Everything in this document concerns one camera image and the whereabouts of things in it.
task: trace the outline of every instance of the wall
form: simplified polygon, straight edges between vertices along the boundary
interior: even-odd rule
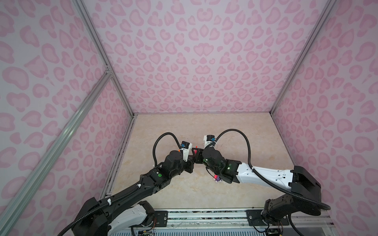
[[[86,200],[99,200],[128,121],[109,81],[10,235],[57,235]]]
[[[326,0],[84,0],[134,112],[269,111]]]
[[[104,67],[69,0],[0,3],[0,214]]]
[[[377,12],[341,1],[274,114],[341,236],[378,235]]]

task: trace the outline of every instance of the robotic arm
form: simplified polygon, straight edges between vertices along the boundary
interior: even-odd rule
[[[104,236],[133,225],[146,227],[151,225],[156,212],[150,204],[147,201],[142,201],[134,207],[132,206],[169,185],[170,180],[183,171],[192,173],[194,163],[204,164],[206,168],[227,183],[254,183],[274,187],[284,192],[283,196],[277,199],[268,199],[265,202],[264,210],[259,217],[267,225],[276,225],[284,216],[290,216],[291,213],[297,211],[318,216],[321,209],[325,208],[320,202],[320,184],[304,168],[295,166],[293,170],[274,170],[252,167],[252,165],[237,160],[225,159],[213,147],[217,139],[213,135],[205,136],[204,149],[192,148],[191,143],[183,141],[180,151],[171,151],[164,162],[155,166],[147,174],[141,175],[137,183],[99,201],[94,197],[87,200],[76,220],[62,230],[58,236],[62,236],[70,228],[75,236]],[[246,141],[249,151],[248,162],[250,163],[250,148],[247,138]]]

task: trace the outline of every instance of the pink patterned wall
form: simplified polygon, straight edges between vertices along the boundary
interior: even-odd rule
[[[378,235],[377,12],[341,1],[274,115],[341,236]]]
[[[102,76],[70,0],[0,3],[0,214]]]
[[[56,235],[87,199],[99,199],[128,120],[109,81],[10,235]]]
[[[269,111],[326,0],[85,0],[134,112]]]

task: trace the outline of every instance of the diagonal metal beam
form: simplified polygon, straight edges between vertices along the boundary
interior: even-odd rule
[[[104,63],[104,65],[107,68],[107,70],[109,71],[109,73],[111,73],[113,75],[112,81],[113,81],[113,83],[114,83],[114,85],[117,89],[117,93],[119,94],[119,97],[121,98],[122,103],[126,107],[126,110],[129,113],[130,117],[133,117],[134,113],[133,113],[133,111],[130,107],[129,102],[127,101],[126,94],[125,94],[124,90],[122,89],[121,84],[119,83],[119,79],[117,78],[117,76],[114,73],[114,69],[112,67],[112,64],[110,63],[110,60],[109,60],[109,58],[108,58],[108,56],[105,52],[105,48],[100,41],[100,37],[98,36],[97,31],[96,31],[96,29],[93,25],[93,22],[92,22],[91,17],[88,13],[87,7],[85,6],[85,4],[82,0],[72,0],[72,2],[75,5],[78,14],[81,17],[81,19],[82,19],[82,21],[83,21],[83,23],[84,23],[84,25],[85,25],[88,33],[89,33],[89,36],[91,37],[91,39],[94,43],[94,46],[96,47],[96,49],[99,53],[99,56],[100,56],[102,62]]]
[[[312,29],[310,36],[308,37],[308,40],[303,47],[297,61],[295,62],[293,68],[291,69],[287,80],[285,81],[284,85],[282,86],[280,92],[278,93],[277,99],[274,102],[272,109],[270,110],[270,114],[273,116],[273,114],[276,112],[278,105],[282,101],[289,85],[294,80],[299,68],[303,64],[304,60],[306,59],[306,56],[309,54],[312,46],[315,43],[315,40],[325,27],[326,23],[328,22],[328,19],[331,16],[332,10],[335,9],[335,6],[337,4],[338,0],[328,0],[328,2],[325,4],[325,7],[323,8],[323,11],[321,12],[318,21],[316,22],[314,28]]]
[[[101,94],[103,88],[110,80],[110,77],[111,74],[109,72],[105,72],[102,75],[95,87],[78,107],[77,111],[69,120],[59,137],[42,157],[37,167],[29,175],[16,196],[10,201],[0,219],[0,236],[7,236],[13,229],[24,209],[34,197],[34,194],[45,180],[45,177],[54,166],[56,160],[62,154],[64,148],[67,146],[77,128],[80,126],[96,99]]]

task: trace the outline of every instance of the beige marble surface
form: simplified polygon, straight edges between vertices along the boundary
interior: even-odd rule
[[[222,131],[235,128],[249,139],[254,166],[292,169],[293,163],[268,113],[241,114],[156,114],[138,115],[122,165],[114,184],[113,194],[139,180],[139,175],[153,167],[152,147],[165,132],[172,132],[178,141],[203,148],[203,136],[217,137]],[[224,134],[215,146],[226,159],[247,163],[247,147],[237,132]],[[171,136],[162,138],[156,148],[158,163],[164,161],[177,145]],[[205,166],[195,164],[192,174],[183,172],[170,185],[146,200],[158,208],[236,208],[264,207],[265,200],[282,193],[256,184],[215,183]]]

